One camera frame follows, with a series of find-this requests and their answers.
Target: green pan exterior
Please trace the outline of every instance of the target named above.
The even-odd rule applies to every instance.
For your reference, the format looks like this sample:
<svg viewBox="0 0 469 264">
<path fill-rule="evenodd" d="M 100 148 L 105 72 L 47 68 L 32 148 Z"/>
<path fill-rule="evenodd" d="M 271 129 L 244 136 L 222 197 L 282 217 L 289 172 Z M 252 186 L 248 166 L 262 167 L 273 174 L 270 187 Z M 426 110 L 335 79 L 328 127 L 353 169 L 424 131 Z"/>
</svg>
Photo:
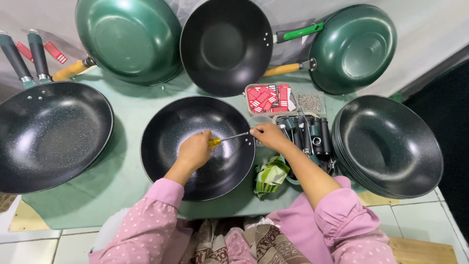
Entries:
<svg viewBox="0 0 469 264">
<path fill-rule="evenodd" d="M 342 9 L 314 38 L 310 58 L 318 67 L 310 71 L 311 80 L 329 94 L 356 92 L 383 74 L 396 45 L 396 28 L 383 10 L 370 5 Z"/>
<path fill-rule="evenodd" d="M 182 64 L 182 27 L 164 0 L 79 0 L 75 22 L 88 56 L 122 81 L 157 85 Z"/>
</svg>

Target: pan handle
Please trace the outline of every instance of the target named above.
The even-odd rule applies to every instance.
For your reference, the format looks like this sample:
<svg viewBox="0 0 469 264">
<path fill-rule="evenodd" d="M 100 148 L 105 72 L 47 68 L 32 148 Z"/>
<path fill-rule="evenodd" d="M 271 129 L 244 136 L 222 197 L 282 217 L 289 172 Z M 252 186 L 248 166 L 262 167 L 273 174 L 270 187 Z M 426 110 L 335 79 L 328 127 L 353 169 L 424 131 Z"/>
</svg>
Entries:
<svg viewBox="0 0 469 264">
<path fill-rule="evenodd" d="M 52 76 L 52 80 L 56 82 L 66 81 L 94 65 L 96 64 L 90 58 L 86 58 L 85 60 L 82 60 L 82 61 L 77 61 L 74 64 L 56 72 Z"/>
<path fill-rule="evenodd" d="M 298 71 L 298 70 L 300 70 L 300 64 L 298 64 L 298 63 L 287 64 L 287 65 L 267 69 L 265 71 L 263 77 L 269 77 L 269 76 L 273 76 L 273 75 L 279 75 L 279 74 L 294 72 L 294 71 Z"/>
<path fill-rule="evenodd" d="M 0 47 L 3 50 L 3 53 L 7 57 L 13 69 L 15 69 L 18 78 L 23 82 L 25 88 L 33 87 L 34 81 L 28 67 L 24 63 L 20 52 L 16 48 L 15 43 L 11 36 L 6 32 L 0 31 Z"/>
<path fill-rule="evenodd" d="M 49 69 L 47 67 L 47 60 L 45 59 L 44 46 L 42 45 L 42 38 L 36 30 L 28 31 L 28 42 L 34 67 L 40 83 L 48 83 L 51 81 Z"/>
<path fill-rule="evenodd" d="M 278 31 L 277 34 L 277 43 L 283 43 L 292 39 L 300 38 L 309 34 L 313 34 L 323 29 L 324 23 L 313 24 L 311 26 L 306 26 L 294 30 L 283 30 Z"/>
</svg>

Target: person's right hand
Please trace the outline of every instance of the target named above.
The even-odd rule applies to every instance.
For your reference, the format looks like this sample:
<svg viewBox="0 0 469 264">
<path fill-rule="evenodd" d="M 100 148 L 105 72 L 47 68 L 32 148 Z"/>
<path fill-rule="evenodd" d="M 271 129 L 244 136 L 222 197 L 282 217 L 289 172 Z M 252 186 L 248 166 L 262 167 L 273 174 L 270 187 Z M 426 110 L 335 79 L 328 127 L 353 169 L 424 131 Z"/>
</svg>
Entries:
<svg viewBox="0 0 469 264">
<path fill-rule="evenodd" d="M 250 131 L 262 145 L 281 152 L 283 148 L 292 144 L 292 142 L 285 137 L 280 128 L 274 123 L 258 124 Z"/>
</svg>

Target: brown patterned cloth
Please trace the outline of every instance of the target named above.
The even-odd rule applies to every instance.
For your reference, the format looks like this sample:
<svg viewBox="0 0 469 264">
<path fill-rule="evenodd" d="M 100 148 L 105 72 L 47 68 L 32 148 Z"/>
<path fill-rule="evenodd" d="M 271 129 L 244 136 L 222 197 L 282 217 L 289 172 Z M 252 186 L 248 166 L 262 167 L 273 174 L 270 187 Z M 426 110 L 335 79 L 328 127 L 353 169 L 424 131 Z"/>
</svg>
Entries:
<svg viewBox="0 0 469 264">
<path fill-rule="evenodd" d="M 199 231 L 191 237 L 181 263 L 228 264 L 236 261 L 258 264 L 311 263 L 274 225 L 257 225 L 246 231 L 234 227 L 224 237 L 214 236 L 216 224 L 217 221 L 204 221 Z M 239 247 L 239 241 L 245 242 L 242 243 L 245 249 L 243 245 Z"/>
<path fill-rule="evenodd" d="M 0 213 L 6 212 L 15 200 L 16 195 L 0 194 Z"/>
</svg>

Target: green tablecloth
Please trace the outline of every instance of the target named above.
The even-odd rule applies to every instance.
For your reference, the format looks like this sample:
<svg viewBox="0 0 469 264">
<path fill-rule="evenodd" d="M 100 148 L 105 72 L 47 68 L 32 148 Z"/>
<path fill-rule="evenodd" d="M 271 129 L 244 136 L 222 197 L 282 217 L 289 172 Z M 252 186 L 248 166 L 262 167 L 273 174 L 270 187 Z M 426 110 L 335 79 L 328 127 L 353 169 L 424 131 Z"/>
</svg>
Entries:
<svg viewBox="0 0 469 264">
<path fill-rule="evenodd" d="M 131 207 L 143 197 L 151 182 L 140 163 L 140 137 L 151 117 L 173 100 L 191 95 L 208 95 L 184 72 L 157 86 L 124 83 L 96 68 L 76 77 L 102 92 L 113 106 L 115 127 L 112 137 L 96 164 L 75 179 L 56 188 L 23 195 L 52 229 L 101 226 L 109 216 L 123 207 Z M 307 72 L 295 72 L 264 78 L 261 83 L 288 83 L 295 92 L 314 89 Z M 249 117 L 243 95 L 222 98 Z M 349 100 L 346 96 L 326 96 L 327 118 Z M 267 163 L 274 153 L 257 148 L 254 164 Z M 260 201 L 253 192 L 254 173 L 230 193 L 207 202 L 183 202 L 181 218 L 209 218 L 268 214 L 285 209 L 301 192 L 299 186 L 285 182 L 277 192 Z"/>
</svg>

